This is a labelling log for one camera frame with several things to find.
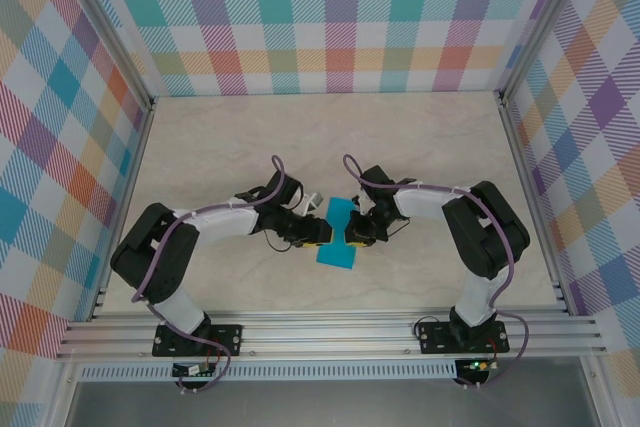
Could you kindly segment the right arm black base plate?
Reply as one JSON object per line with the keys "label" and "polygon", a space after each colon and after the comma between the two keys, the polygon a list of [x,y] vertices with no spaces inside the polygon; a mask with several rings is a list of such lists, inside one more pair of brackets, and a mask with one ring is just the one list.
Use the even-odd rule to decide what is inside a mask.
{"label": "right arm black base plate", "polygon": [[501,354],[510,351],[505,325],[496,320],[476,327],[468,327],[464,322],[421,322],[417,333],[422,354]]}

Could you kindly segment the aluminium frame leg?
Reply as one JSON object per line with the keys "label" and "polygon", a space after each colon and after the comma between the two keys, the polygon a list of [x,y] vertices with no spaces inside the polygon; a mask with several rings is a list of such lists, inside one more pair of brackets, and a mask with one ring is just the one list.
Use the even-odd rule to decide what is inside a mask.
{"label": "aluminium frame leg", "polygon": [[66,359],[61,365],[54,396],[44,423],[45,427],[66,426],[80,378],[78,362]]}
{"label": "aluminium frame leg", "polygon": [[582,356],[580,362],[600,426],[621,427],[603,361],[599,357]]}

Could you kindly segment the aluminium frame post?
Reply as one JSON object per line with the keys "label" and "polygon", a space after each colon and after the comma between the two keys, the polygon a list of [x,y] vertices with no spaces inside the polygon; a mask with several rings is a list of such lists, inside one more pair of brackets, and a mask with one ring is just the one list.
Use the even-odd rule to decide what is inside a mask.
{"label": "aluminium frame post", "polygon": [[507,44],[509,58],[496,83],[495,97],[500,109],[524,81],[547,36],[556,25],[568,0],[525,0],[523,18],[516,24],[514,38]]}
{"label": "aluminium frame post", "polygon": [[100,0],[78,1],[98,37],[103,41],[112,56],[134,97],[147,112],[151,112],[154,106],[154,97],[143,83],[142,77],[139,75],[133,60],[119,38],[102,2]]}

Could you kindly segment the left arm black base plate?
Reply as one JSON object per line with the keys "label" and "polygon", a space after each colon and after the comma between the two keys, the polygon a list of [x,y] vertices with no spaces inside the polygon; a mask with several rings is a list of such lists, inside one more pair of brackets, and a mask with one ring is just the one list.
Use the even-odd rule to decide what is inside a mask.
{"label": "left arm black base plate", "polygon": [[[223,345],[232,356],[240,354],[243,326],[239,324],[213,324],[199,327],[192,336],[208,339]],[[151,350],[153,357],[205,357],[209,344],[189,340],[173,332],[166,325],[156,328]]]}

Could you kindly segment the aluminium mounting rail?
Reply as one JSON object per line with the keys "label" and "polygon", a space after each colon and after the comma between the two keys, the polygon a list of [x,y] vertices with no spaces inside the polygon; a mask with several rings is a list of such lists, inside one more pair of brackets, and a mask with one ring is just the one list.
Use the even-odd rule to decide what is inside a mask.
{"label": "aluminium mounting rail", "polygon": [[[421,312],[300,311],[213,312],[220,324],[243,326],[243,360],[417,358],[413,325]],[[58,349],[60,360],[148,360],[157,320],[141,312],[106,313],[71,323]],[[600,356],[604,338],[590,317],[561,308],[530,309],[504,321],[510,351],[528,357]]]}

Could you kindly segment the aluminium side rail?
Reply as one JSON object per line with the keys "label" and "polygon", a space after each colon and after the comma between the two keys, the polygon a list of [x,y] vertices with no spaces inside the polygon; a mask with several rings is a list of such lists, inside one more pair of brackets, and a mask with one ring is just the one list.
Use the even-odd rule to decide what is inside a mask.
{"label": "aluminium side rail", "polygon": [[136,185],[136,180],[140,171],[146,145],[147,145],[151,127],[153,124],[157,103],[158,103],[158,99],[154,98],[152,100],[151,107],[147,110],[147,112],[143,116],[143,122],[141,126],[139,140],[136,145],[136,149],[134,151],[134,156],[132,157],[130,168],[128,170],[128,175],[127,175],[126,184],[123,191],[123,196],[120,204],[118,205],[118,209],[116,211],[115,223],[114,223],[111,236],[109,238],[109,244],[106,250],[106,256],[104,261],[100,265],[100,268],[97,270],[95,282],[93,283],[89,291],[90,293],[89,301],[82,311],[82,315],[80,317],[81,322],[89,322],[93,319],[93,314],[98,304],[98,297],[108,286],[109,277],[111,275],[110,258],[111,258],[111,255],[115,252],[115,249],[118,245],[121,234],[123,233],[123,230],[124,230],[127,213],[131,204],[131,199],[132,199],[133,192]]}
{"label": "aluminium side rail", "polygon": [[552,236],[545,223],[542,205],[537,196],[533,176],[526,163],[523,144],[510,115],[508,102],[501,98],[500,92],[495,92],[494,97],[549,276],[562,294],[562,300],[566,306],[565,310],[569,315],[576,315],[575,303],[562,272],[559,257],[552,242]]}

